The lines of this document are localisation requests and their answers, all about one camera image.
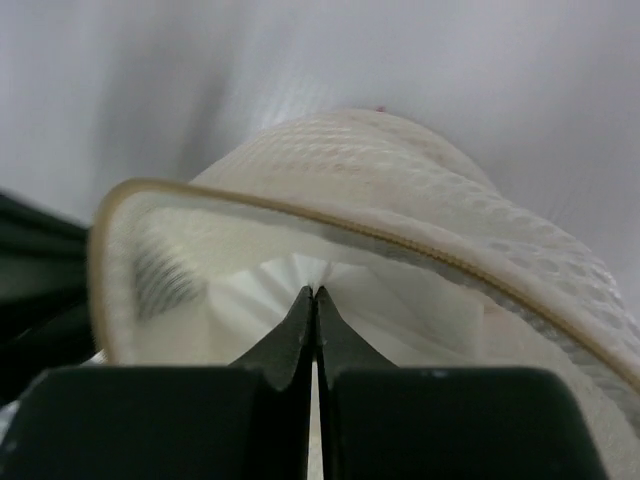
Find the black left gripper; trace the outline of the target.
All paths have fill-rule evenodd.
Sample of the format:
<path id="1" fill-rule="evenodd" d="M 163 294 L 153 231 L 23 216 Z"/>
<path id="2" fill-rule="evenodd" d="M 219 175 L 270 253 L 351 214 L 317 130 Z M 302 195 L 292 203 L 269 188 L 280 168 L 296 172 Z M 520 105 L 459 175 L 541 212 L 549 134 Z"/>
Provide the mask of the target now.
<path id="1" fill-rule="evenodd" d="M 1 195 L 1 403 L 42 371 L 96 353 L 88 305 L 89 229 Z"/>

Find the cream mesh laundry bag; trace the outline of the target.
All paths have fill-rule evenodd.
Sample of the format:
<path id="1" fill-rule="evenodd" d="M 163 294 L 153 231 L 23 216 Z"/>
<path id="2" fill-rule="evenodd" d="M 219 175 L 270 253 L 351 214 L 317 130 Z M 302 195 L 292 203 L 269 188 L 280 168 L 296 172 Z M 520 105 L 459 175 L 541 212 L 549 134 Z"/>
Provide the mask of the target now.
<path id="1" fill-rule="evenodd" d="M 639 475 L 639 323 L 582 242 L 505 199 L 446 139 L 369 110 L 267 129 L 187 183 L 134 179 L 89 242 L 92 330 L 120 365 L 218 365 L 213 281 L 300 254 L 391 260 L 482 302 L 476 365 L 538 367 L 576 397 L 607 474 Z"/>

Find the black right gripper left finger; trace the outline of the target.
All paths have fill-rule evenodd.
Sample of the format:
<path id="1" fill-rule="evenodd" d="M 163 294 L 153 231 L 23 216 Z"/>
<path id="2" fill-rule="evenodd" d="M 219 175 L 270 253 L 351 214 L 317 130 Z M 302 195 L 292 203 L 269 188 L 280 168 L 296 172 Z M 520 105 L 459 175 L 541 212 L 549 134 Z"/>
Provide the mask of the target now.
<path id="1" fill-rule="evenodd" d="M 31 386 L 1 444 L 5 479 L 303 479 L 314 300 L 217 367 L 77 367 Z"/>

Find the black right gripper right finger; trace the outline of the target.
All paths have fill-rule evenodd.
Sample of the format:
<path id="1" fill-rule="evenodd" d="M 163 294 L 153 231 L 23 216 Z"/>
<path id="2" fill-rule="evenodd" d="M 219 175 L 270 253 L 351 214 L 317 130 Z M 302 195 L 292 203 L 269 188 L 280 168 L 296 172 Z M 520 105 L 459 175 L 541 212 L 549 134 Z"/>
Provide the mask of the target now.
<path id="1" fill-rule="evenodd" d="M 568 387 L 537 368 L 401 368 L 315 297 L 328 479 L 603 479 Z"/>

